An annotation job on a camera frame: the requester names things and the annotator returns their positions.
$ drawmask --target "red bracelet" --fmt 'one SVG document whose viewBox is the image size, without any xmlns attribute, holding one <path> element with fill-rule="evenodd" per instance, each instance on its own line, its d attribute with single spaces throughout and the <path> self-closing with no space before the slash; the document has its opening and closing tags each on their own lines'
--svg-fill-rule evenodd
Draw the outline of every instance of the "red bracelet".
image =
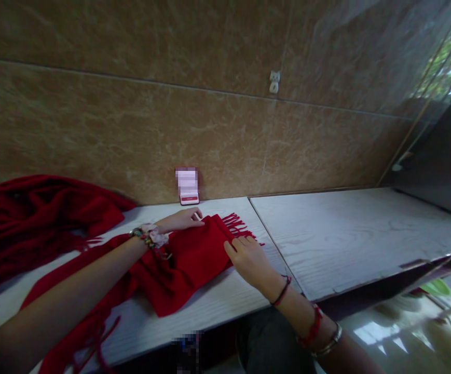
<svg viewBox="0 0 451 374">
<path fill-rule="evenodd" d="M 306 348 L 310 345 L 310 343 L 317 337 L 319 334 L 320 329 L 320 323 L 322 321 L 322 312 L 317 304 L 314 304 L 313 307 L 315 308 L 315 322 L 313 322 L 312 327 L 310 328 L 310 332 L 308 335 L 304 338 L 299 338 L 298 341 L 300 344 Z"/>
<path fill-rule="evenodd" d="M 289 287 L 289 284 L 291 283 L 291 277 L 289 275 L 283 275 L 283 277 L 286 278 L 286 285 L 282 289 L 282 292 L 279 295 L 279 297 L 277 298 L 277 300 L 274 301 L 273 303 L 270 303 L 270 305 L 279 306 L 279 304 L 281 303 L 282 299 L 284 299 L 284 296 L 286 295 L 286 291 L 287 291 L 287 289 Z"/>
</svg>

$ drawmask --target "phone screen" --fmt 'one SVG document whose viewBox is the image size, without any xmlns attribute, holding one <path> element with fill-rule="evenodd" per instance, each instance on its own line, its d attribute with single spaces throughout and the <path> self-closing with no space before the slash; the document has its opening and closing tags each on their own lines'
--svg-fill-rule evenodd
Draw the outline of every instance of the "phone screen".
<svg viewBox="0 0 451 374">
<path fill-rule="evenodd" d="M 179 189 L 180 204 L 199 204 L 198 168 L 177 167 L 175 178 Z"/>
</svg>

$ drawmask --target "white table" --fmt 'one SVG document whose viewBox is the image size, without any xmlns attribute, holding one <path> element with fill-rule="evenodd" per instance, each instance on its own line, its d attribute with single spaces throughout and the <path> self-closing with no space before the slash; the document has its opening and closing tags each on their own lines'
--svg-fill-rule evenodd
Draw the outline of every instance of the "white table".
<svg viewBox="0 0 451 374">
<path fill-rule="evenodd" d="M 311 300 L 451 253 L 451 215 L 392 189 L 258 197 L 251 203 Z"/>
<path fill-rule="evenodd" d="M 246 197 L 204 201 L 199 204 L 204 216 L 218 214 L 225 217 L 237 213 L 256 235 L 271 264 L 283 274 L 291 274 L 281 255 L 268 236 L 260 219 Z M 141 207 L 125 213 L 125 221 L 103 235 L 103 242 L 113 236 L 126 233 L 137 225 L 155 222 L 183 209 L 179 204 L 153 205 Z M 68 253 L 39 269 L 18 276 L 0 290 L 0 325 L 11 318 L 37 280 L 77 256 Z M 292 285 L 299 291 L 296 282 Z M 158 318 L 151 305 L 138 295 L 113 308 L 106 321 L 106 328 L 112 325 L 117 316 L 121 321 L 114 332 L 102 345 L 102 352 L 109 364 L 118 364 L 146 351 L 178 339 L 184 334 L 205 330 L 238 318 L 244 314 L 268 305 L 266 299 L 256 289 L 249 286 L 230 268 L 201 288 L 178 312 Z M 91 359 L 84 371 L 98 368 L 97 361 Z"/>
</svg>

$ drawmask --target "brown wall tile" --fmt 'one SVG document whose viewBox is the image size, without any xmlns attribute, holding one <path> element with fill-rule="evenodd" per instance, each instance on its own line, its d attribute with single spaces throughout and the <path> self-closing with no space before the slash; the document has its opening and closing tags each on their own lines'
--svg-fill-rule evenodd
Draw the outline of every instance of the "brown wall tile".
<svg viewBox="0 0 451 374">
<path fill-rule="evenodd" d="M 178 200 L 175 166 L 202 198 L 261 191 L 271 100 L 0 63 L 0 182 L 50 173 L 144 204 Z"/>
<path fill-rule="evenodd" d="M 262 193 L 377 183 L 411 122 L 279 102 Z"/>
<path fill-rule="evenodd" d="M 288 0 L 0 0 L 0 58 L 270 96 Z"/>
<path fill-rule="evenodd" d="M 279 97 L 413 117 L 451 0 L 293 0 Z"/>
</svg>

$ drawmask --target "dark pants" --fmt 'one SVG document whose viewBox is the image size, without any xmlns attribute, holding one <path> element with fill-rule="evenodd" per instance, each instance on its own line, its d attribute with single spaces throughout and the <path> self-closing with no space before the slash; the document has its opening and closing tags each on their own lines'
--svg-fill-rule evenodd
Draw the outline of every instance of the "dark pants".
<svg viewBox="0 0 451 374">
<path fill-rule="evenodd" d="M 310 353 L 296 341 L 293 328 L 275 308 L 245 319 L 237 349 L 247 374 L 316 374 Z"/>
</svg>

